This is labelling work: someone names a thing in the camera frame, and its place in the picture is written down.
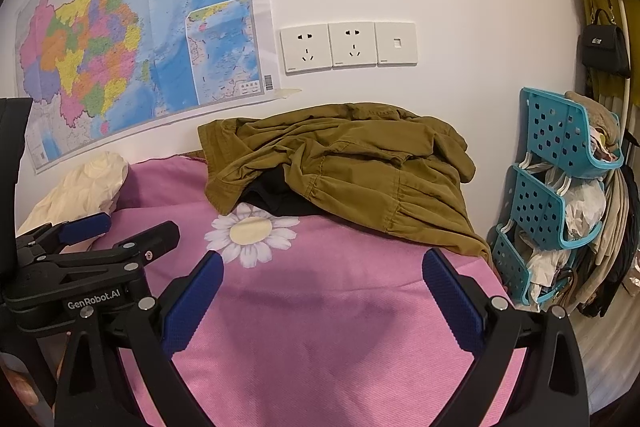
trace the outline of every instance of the electrical outlet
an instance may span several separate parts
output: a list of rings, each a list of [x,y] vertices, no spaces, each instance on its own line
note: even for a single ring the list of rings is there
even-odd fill
[[[378,62],[376,31],[373,22],[329,24],[334,66],[366,66]]]
[[[376,22],[378,63],[417,64],[418,42],[412,22]]]
[[[280,42],[287,73],[331,68],[331,44],[326,24],[280,30]]]

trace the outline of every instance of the map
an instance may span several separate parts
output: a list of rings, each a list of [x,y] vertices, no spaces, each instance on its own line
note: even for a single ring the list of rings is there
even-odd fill
[[[188,109],[254,103],[274,88],[259,63],[251,0],[30,0],[16,70],[34,166]]]

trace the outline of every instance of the white flower pattern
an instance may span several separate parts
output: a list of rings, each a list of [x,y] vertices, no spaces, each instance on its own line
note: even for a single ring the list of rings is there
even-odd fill
[[[220,216],[211,223],[213,230],[204,236],[207,248],[217,251],[225,264],[240,258],[245,268],[268,263],[271,248],[289,250],[290,241],[297,234],[289,227],[300,222],[297,217],[274,217],[256,206],[239,203],[228,216]]]

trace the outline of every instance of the pink bedsheet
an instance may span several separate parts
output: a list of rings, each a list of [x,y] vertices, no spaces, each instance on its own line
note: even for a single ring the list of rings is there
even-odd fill
[[[174,363],[218,427],[428,426],[466,373],[421,276],[427,250],[329,217],[275,218],[206,201],[206,166],[174,156],[132,166],[111,232],[95,248],[171,219],[178,248],[150,264],[154,295],[215,247],[225,279]],[[481,259],[448,253],[488,295],[504,295]],[[482,425],[498,421],[523,352],[514,354]],[[127,374],[147,422],[162,420],[130,352]]]

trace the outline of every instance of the blue plastic basket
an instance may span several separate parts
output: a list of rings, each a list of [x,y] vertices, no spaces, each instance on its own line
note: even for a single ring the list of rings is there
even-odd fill
[[[589,119],[583,106],[554,92],[529,87],[523,91],[529,105],[527,150],[573,178],[598,178],[622,166],[625,159],[620,147],[615,162],[593,157]]]
[[[507,286],[508,295],[514,303],[529,305],[527,293],[531,284],[531,272],[527,264],[511,243],[511,240],[502,232],[504,225],[498,225],[498,239],[495,241],[492,257],[495,267],[500,273],[502,283]],[[572,251],[567,266],[573,266],[575,262],[575,250]],[[548,293],[538,298],[538,304],[543,304],[552,299],[565,285],[566,280],[556,284]]]
[[[511,219],[543,250],[571,250],[590,243],[600,233],[599,221],[587,237],[564,239],[564,198],[517,165],[518,177],[511,204]]]

